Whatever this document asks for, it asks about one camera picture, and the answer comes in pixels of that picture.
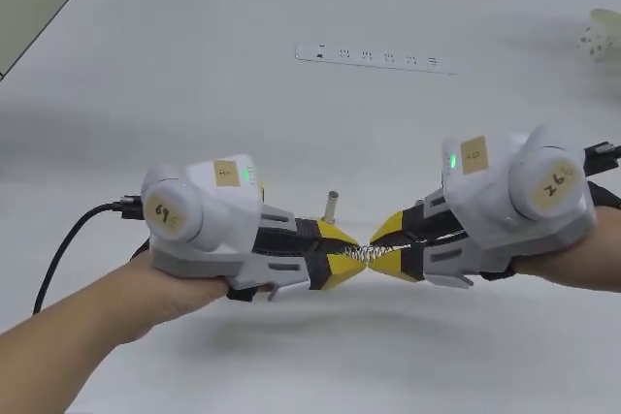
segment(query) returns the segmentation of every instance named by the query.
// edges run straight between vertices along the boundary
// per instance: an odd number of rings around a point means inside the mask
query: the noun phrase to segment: wrist
[[[101,333],[113,346],[133,341],[152,327],[130,296],[131,289],[123,287],[112,275],[103,277],[81,293],[91,302]]]

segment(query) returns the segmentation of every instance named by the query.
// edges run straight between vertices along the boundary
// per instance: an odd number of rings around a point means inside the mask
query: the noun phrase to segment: black cable
[[[39,288],[39,293],[37,293],[37,299],[35,300],[35,305],[32,311],[32,315],[36,315],[41,312],[43,307],[43,301],[46,298],[46,294],[48,293],[49,285],[51,284],[51,280],[56,273],[56,269],[58,268],[58,263],[62,256],[65,254],[65,251],[71,244],[71,241],[74,240],[78,232],[82,229],[82,227],[93,218],[95,215],[98,215],[102,212],[115,211],[121,212],[121,217],[130,220],[144,220],[143,216],[143,205],[140,199],[140,196],[126,196],[116,203],[103,204],[101,206],[92,208],[87,213],[85,213],[80,220],[76,222],[70,232],[67,234],[65,239],[60,243],[54,257],[51,259],[49,263],[48,271],[46,272],[46,276],[41,283],[41,287]]]

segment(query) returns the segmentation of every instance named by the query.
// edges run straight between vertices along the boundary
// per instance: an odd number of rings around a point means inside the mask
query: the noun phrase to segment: power strip
[[[295,57],[298,60],[310,62],[457,75],[454,70],[450,69],[444,59],[390,50],[336,47],[321,43],[301,43],[295,48]]]

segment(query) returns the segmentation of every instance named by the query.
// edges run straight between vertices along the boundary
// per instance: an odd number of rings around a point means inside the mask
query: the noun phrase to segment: label sticker
[[[232,160],[216,160],[213,162],[216,186],[240,187],[240,174],[237,171],[237,163]]]
[[[559,160],[533,191],[533,203],[542,210],[551,210],[563,201],[579,180],[579,171],[574,164]]]
[[[148,198],[145,217],[171,235],[177,235],[185,225],[185,217],[159,196]]]
[[[484,136],[461,143],[461,153],[464,175],[475,174],[489,168],[487,144]]]

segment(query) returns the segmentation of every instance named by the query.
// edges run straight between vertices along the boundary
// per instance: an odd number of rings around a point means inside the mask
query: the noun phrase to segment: hand
[[[123,326],[121,342],[134,341],[155,325],[177,319],[223,297],[220,279],[178,279],[154,269],[148,251],[92,285]]]

